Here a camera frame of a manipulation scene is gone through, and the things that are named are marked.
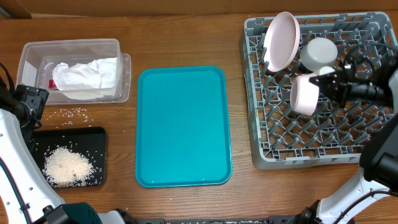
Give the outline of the red snack wrapper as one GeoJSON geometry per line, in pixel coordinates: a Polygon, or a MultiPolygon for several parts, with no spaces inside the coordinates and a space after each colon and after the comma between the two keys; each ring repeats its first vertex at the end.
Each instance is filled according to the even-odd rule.
{"type": "Polygon", "coordinates": [[[57,86],[56,86],[54,80],[49,80],[49,89],[51,89],[51,90],[57,89],[57,86]]]}

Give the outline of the white plastic cup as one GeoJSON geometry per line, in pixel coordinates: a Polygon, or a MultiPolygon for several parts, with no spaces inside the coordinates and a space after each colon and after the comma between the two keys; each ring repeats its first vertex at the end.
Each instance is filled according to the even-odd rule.
{"type": "Polygon", "coordinates": [[[333,73],[334,71],[335,71],[334,68],[329,67],[329,66],[325,66],[325,67],[322,67],[322,68],[318,69],[317,71],[315,71],[315,74],[317,76],[321,76],[321,75],[326,75],[326,74],[329,74],[329,73],[333,73]]]}

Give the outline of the grey plastic bowl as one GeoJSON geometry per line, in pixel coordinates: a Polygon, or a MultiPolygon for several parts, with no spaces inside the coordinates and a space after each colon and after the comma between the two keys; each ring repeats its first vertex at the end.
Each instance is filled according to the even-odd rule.
{"type": "Polygon", "coordinates": [[[302,65],[313,72],[325,66],[332,67],[337,56],[337,46],[323,37],[311,40],[300,51],[302,65]]]}

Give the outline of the pink plastic bowl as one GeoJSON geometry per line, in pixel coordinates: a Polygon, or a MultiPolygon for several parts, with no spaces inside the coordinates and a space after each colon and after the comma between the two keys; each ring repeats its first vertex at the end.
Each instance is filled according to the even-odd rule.
{"type": "Polygon", "coordinates": [[[290,91],[290,105],[292,110],[311,116],[317,107],[319,87],[310,83],[310,78],[316,73],[299,75],[294,80],[290,91]]]}

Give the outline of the white napkin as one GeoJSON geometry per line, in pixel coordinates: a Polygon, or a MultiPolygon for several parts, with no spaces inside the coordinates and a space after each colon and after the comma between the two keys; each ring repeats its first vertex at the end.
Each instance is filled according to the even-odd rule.
{"type": "Polygon", "coordinates": [[[60,63],[53,69],[52,78],[58,90],[99,88],[101,83],[98,67],[93,62],[78,63],[72,67],[60,63]]]}
{"type": "Polygon", "coordinates": [[[118,58],[101,58],[88,64],[100,78],[99,88],[112,88],[116,84],[118,58]]]}

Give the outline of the pink round plate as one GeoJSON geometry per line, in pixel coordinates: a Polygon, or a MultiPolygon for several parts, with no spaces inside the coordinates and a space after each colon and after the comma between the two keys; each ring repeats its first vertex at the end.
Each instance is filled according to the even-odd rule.
{"type": "Polygon", "coordinates": [[[271,21],[264,39],[266,48],[263,61],[270,72],[285,69],[294,59],[300,42],[298,20],[289,12],[281,12],[271,21]]]}

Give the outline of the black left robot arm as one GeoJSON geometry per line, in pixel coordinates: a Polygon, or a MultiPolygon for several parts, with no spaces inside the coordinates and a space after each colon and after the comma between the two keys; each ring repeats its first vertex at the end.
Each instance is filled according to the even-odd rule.
{"type": "Polygon", "coordinates": [[[10,223],[130,223],[120,209],[96,213],[85,202],[65,203],[51,188],[29,150],[49,93],[1,82],[1,198],[10,223]]]}

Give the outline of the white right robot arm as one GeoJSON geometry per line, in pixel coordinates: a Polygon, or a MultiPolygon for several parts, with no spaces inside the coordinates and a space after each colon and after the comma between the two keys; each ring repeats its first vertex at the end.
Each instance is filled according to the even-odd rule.
{"type": "MultiPolygon", "coordinates": [[[[347,101],[365,100],[397,110],[397,57],[391,56],[381,68],[373,68],[371,78],[356,76],[358,64],[369,59],[350,52],[340,70],[323,67],[296,78],[290,91],[290,105],[295,112],[315,112],[320,93],[340,106],[347,101]]],[[[317,200],[289,223],[351,223],[372,203],[397,196],[397,117],[365,145],[359,170],[331,196],[317,200]]]]}

